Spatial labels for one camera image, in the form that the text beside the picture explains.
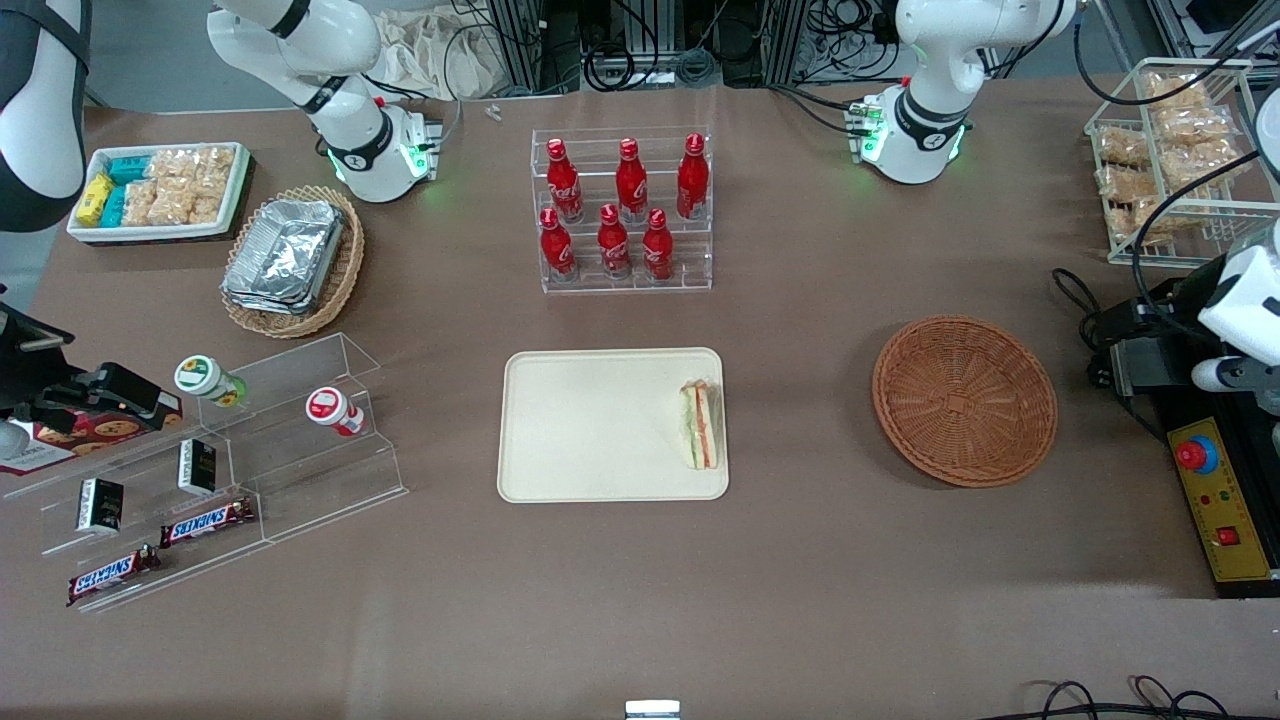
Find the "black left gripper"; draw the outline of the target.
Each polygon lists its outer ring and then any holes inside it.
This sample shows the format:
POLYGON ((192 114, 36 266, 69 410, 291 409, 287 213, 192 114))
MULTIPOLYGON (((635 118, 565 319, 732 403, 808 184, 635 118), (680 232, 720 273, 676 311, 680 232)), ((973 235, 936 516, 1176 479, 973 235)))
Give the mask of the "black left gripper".
POLYGON ((1215 416, 1215 401, 1192 380, 1193 366, 1216 345, 1161 322, 1140 297, 1088 310, 1091 383, 1107 389, 1138 421, 1143 398, 1156 421, 1201 421, 1215 416))

